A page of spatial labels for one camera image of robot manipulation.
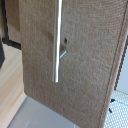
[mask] textured door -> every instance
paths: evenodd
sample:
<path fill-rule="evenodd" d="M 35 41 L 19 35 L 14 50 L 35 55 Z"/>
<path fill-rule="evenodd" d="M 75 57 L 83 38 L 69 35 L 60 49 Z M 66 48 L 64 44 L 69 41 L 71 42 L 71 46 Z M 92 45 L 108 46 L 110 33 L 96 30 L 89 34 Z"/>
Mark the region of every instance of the textured door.
<path fill-rule="evenodd" d="M 52 82 L 54 0 L 20 0 L 25 93 L 81 128 L 102 128 L 127 35 L 127 0 L 63 0 Z"/>

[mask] door handle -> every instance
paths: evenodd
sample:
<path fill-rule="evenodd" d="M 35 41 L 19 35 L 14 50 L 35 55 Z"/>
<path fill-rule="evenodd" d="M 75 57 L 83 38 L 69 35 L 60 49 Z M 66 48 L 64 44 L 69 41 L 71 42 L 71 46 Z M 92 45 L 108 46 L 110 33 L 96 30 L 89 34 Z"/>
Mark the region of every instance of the door handle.
<path fill-rule="evenodd" d="M 53 46 L 53 82 L 58 82 L 59 61 L 66 53 L 66 49 L 60 52 L 62 0 L 55 0 L 55 20 L 54 20 L 54 46 Z"/>

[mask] floor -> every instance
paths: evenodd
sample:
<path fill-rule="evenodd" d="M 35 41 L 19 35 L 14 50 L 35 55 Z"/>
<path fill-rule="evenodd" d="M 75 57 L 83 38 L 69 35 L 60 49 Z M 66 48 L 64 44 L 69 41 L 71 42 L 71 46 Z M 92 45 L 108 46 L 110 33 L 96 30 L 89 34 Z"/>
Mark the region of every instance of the floor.
<path fill-rule="evenodd" d="M 3 45 L 5 61 L 0 69 L 0 128 L 6 128 L 26 95 L 23 90 L 22 53 Z"/>
<path fill-rule="evenodd" d="M 8 128 L 79 128 L 66 118 L 27 97 Z"/>
<path fill-rule="evenodd" d="M 128 95 L 114 91 L 104 128 L 128 128 Z M 79 128 L 61 115 L 27 97 L 8 128 Z"/>

